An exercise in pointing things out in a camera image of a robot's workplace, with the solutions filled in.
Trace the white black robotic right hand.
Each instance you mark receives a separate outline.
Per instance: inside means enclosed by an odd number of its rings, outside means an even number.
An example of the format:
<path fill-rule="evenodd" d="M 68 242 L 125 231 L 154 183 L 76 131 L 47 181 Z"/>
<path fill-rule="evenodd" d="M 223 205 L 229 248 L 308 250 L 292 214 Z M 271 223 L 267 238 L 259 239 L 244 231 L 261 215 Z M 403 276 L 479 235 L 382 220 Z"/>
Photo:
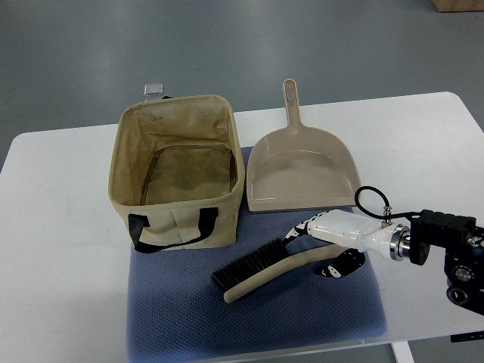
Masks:
<path fill-rule="evenodd" d="M 303 235 L 345 249 L 329 266 L 316 270 L 317 275 L 326 278 L 352 274 L 364 265 L 365 252 L 369 250 L 398 262 L 410 255 L 409 227 L 338 209 L 300 222 L 287 233 L 284 242 L 288 244 Z"/>

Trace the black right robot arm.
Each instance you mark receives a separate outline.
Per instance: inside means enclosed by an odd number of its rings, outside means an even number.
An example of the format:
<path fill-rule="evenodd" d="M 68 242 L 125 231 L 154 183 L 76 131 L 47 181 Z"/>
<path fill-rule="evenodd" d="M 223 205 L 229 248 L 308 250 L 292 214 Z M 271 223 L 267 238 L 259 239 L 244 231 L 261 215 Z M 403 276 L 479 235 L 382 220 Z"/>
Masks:
<path fill-rule="evenodd" d="M 362 206 L 360 193 L 363 191 L 373 191 L 382 198 L 381 215 Z M 429 209 L 394 214 L 386 195 L 372 186 L 361 186 L 356 190 L 355 205 L 367 216 L 380 220 L 385 227 L 398 218 L 410 222 L 410 227 L 397 231 L 389 244 L 389 255 L 394 260 L 407 258 L 415 265 L 423 265 L 431 246 L 443 248 L 448 300 L 463 309 L 483 314 L 483 228 L 476 225 L 474 217 Z"/>

